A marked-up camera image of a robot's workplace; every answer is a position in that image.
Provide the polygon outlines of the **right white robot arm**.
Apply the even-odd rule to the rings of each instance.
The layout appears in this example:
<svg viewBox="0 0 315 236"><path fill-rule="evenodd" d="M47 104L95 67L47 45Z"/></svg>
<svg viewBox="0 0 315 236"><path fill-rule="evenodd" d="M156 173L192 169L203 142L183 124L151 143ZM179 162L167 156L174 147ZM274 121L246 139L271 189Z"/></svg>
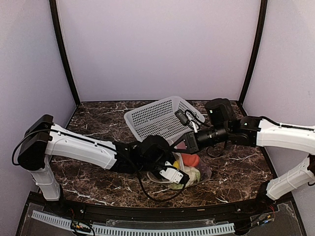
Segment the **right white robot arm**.
<svg viewBox="0 0 315 236"><path fill-rule="evenodd" d="M306 152L300 164L282 176L263 183L251 203L255 213L262 213L286 193L315 179L315 128L275 122L267 117L244 116L237 119L230 101L217 98L205 104L211 127L183 134L171 146L178 153L195 154L218 143L230 141L248 147L279 147Z"/></svg>

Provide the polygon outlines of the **clear zip top bag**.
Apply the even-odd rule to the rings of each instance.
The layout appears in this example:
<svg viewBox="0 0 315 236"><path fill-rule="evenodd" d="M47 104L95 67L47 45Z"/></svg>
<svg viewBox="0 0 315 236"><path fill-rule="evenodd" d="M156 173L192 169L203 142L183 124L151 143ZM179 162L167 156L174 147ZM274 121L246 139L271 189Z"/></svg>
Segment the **clear zip top bag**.
<svg viewBox="0 0 315 236"><path fill-rule="evenodd" d="M174 153L174 157L175 161L173 162L173 166L189 175L189 181L186 184L186 187L201 184L211 178L212 171L197 154ZM147 172L147 177L152 182L164 184L173 190L180 190L183 188L183 184L171 182L159 173L153 174Z"/></svg>

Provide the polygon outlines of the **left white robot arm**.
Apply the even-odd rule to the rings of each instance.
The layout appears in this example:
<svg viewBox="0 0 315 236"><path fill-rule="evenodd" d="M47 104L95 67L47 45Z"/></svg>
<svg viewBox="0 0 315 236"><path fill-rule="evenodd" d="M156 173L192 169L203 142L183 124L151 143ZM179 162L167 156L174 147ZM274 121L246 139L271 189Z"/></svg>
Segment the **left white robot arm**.
<svg viewBox="0 0 315 236"><path fill-rule="evenodd" d="M161 136L128 144L101 141L66 130L53 122L53 116L43 115L25 132L11 161L31 173L45 200L58 214L69 211L69 202L61 197L61 187L50 168L48 157L53 155L123 174L159 173L175 161L169 143Z"/></svg>

